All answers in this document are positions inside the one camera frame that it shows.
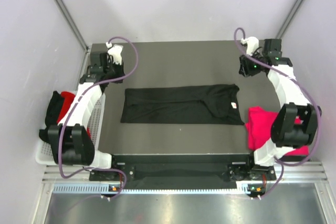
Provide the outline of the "black t shirt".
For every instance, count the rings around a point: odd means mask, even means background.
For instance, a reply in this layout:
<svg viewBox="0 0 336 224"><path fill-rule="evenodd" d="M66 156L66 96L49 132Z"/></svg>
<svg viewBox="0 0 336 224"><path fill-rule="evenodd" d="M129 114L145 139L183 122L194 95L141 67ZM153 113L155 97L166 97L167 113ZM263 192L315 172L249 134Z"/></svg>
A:
<svg viewBox="0 0 336 224"><path fill-rule="evenodd" d="M235 84L126 89L121 123L244 125Z"/></svg>
<svg viewBox="0 0 336 224"><path fill-rule="evenodd" d="M61 113L61 109L64 103L64 98L60 93L54 91L52 97L49 101L45 116L45 128L39 130L39 138L49 144L48 130L50 126L57 124L57 120Z"/></svg>

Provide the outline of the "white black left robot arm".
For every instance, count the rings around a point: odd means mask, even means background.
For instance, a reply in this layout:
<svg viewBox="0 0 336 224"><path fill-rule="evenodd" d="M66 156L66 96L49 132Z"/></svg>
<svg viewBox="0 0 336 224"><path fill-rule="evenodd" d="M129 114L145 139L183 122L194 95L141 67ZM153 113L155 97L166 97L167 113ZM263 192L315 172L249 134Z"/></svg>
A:
<svg viewBox="0 0 336 224"><path fill-rule="evenodd" d="M47 137L54 162L58 164L59 137L63 124L66 124L61 148L62 164L100 168L103 177L114 180L119 174L119 168L112 163L112 155L95 149L88 123L96 103L108 85L94 84L124 76L121 47L91 54L90 59L93 63L80 78L74 100L59 122L49 126Z"/></svg>

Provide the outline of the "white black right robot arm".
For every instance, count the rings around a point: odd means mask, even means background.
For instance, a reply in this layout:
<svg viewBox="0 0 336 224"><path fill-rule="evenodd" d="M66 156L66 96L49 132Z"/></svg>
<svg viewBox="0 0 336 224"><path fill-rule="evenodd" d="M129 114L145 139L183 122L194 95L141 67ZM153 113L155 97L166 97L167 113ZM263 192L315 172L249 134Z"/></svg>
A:
<svg viewBox="0 0 336 224"><path fill-rule="evenodd" d="M264 72L274 86L280 111L270 128L270 138L253 152L253 162L245 166L252 180L264 174L264 167L295 149L312 144L317 128L319 106L313 106L296 80L293 64L283 57L280 39L267 39L264 46L256 37L242 38L239 74L251 77Z"/></svg>

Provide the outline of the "red t shirt in basket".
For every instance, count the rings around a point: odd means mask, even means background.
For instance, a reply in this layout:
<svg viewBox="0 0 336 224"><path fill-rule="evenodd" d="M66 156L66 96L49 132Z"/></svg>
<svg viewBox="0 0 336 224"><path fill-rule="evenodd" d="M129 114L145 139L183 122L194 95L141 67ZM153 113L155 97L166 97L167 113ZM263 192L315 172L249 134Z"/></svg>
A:
<svg viewBox="0 0 336 224"><path fill-rule="evenodd" d="M68 91L62 91L60 96L64 99L64 101L63 101L63 104L62 104L62 107L59 113L59 117L57 119L57 123L59 123L64 118L64 116L69 111L70 106L75 99L75 94L72 92L68 92Z"/></svg>

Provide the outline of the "black t shirt in basket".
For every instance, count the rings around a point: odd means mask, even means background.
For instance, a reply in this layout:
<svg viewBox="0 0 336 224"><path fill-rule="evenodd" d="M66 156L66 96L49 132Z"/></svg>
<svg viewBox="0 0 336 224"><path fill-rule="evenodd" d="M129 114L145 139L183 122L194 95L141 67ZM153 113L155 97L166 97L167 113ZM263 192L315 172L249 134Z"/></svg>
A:
<svg viewBox="0 0 336 224"><path fill-rule="evenodd" d="M57 124L57 120L61 113L61 109L64 103L64 98L60 93L54 91L52 97L49 101L45 116L45 128L39 130L39 138L49 144L48 130L50 126Z"/></svg>

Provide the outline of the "folded pink t shirt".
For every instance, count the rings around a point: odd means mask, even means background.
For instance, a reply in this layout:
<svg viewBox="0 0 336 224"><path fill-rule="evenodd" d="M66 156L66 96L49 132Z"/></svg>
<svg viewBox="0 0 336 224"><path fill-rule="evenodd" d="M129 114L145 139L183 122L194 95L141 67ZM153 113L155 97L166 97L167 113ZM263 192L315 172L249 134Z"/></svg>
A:
<svg viewBox="0 0 336 224"><path fill-rule="evenodd" d="M248 109L248 122L245 124L248 133L248 148L255 151L261 148L270 138L271 126L278 113L266 111L256 106Z"/></svg>

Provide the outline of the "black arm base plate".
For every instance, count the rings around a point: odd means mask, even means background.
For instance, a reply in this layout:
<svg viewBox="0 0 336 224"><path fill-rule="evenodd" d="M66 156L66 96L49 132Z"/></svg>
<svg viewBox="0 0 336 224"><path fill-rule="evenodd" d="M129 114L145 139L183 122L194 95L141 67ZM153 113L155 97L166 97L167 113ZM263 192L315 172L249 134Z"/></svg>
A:
<svg viewBox="0 0 336 224"><path fill-rule="evenodd" d="M274 167L250 154L115 154L112 167L127 176L126 189L234 189L240 181L276 180Z"/></svg>

